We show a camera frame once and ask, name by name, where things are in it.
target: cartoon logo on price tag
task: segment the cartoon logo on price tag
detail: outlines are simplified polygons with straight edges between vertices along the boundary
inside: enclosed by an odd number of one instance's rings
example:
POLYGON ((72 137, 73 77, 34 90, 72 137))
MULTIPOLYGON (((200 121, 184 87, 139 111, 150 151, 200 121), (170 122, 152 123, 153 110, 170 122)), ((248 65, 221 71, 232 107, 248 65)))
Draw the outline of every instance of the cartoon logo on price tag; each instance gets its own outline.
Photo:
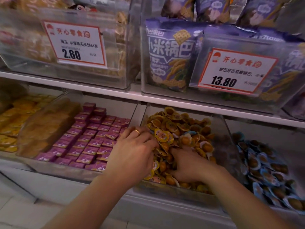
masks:
POLYGON ((238 94, 252 94, 276 65, 269 56, 213 48, 198 86, 238 94))
POLYGON ((107 68, 104 38, 97 26, 43 21, 58 63, 107 68))

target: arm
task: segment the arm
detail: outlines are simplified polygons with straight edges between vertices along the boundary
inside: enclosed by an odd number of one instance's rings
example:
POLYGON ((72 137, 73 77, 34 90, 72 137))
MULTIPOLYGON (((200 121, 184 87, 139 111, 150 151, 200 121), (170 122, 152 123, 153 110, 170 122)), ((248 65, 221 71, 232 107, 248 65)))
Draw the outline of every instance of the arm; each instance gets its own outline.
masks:
POLYGON ((178 181, 201 181, 216 195, 238 228, 288 229, 288 224, 233 178, 227 170, 190 150, 172 149, 178 181))
POLYGON ((153 168, 152 150, 159 146, 143 127, 129 128, 113 148, 105 171, 98 175, 43 229, 96 229, 101 226, 124 193, 153 168))

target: stack of purple boxes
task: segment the stack of purple boxes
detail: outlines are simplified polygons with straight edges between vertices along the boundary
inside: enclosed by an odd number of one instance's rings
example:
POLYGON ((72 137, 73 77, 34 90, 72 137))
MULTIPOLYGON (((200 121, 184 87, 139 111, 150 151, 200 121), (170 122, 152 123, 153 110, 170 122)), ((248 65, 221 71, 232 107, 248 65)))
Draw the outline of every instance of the stack of purple boxes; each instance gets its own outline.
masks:
POLYGON ((105 108, 85 103, 75 123, 47 153, 35 159, 88 170, 103 171, 116 140, 130 119, 108 116, 105 108))

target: white shelf panel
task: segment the white shelf panel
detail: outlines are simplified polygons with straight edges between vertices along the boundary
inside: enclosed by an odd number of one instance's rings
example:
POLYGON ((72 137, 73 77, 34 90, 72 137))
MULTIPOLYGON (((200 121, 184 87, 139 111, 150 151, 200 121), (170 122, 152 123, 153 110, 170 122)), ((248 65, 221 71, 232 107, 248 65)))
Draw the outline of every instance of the white shelf panel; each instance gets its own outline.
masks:
POLYGON ((54 87, 73 89, 83 92, 91 92, 107 96, 114 96, 130 100, 138 100, 154 104, 162 104, 172 107, 185 108, 196 111, 203 111, 208 113, 221 114, 224 116, 231 116, 236 118, 250 119, 255 121, 267 122, 278 125, 285 125, 297 128, 305 128, 305 121, 298 121, 288 116, 284 112, 280 115, 264 114, 254 111, 247 111, 241 109, 234 109, 230 107, 216 106, 213 104, 200 103, 190 100, 182 100, 166 96, 150 95, 141 92, 139 84, 132 84, 128 91, 114 88, 106 88, 83 83, 71 82, 66 80, 58 80, 46 77, 39 77, 29 74, 21 74, 16 72, 0 71, 0 77, 32 82, 37 84, 44 84, 54 87))

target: person's left hand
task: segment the person's left hand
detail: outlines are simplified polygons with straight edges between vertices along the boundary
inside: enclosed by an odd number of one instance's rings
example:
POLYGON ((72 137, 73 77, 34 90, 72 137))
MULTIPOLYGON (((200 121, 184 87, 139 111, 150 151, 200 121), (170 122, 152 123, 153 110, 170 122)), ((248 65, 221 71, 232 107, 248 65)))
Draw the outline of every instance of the person's left hand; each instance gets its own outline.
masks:
POLYGON ((152 170, 153 149, 156 147, 159 147, 159 143, 146 127, 128 128, 110 153, 103 173, 128 190, 152 170))

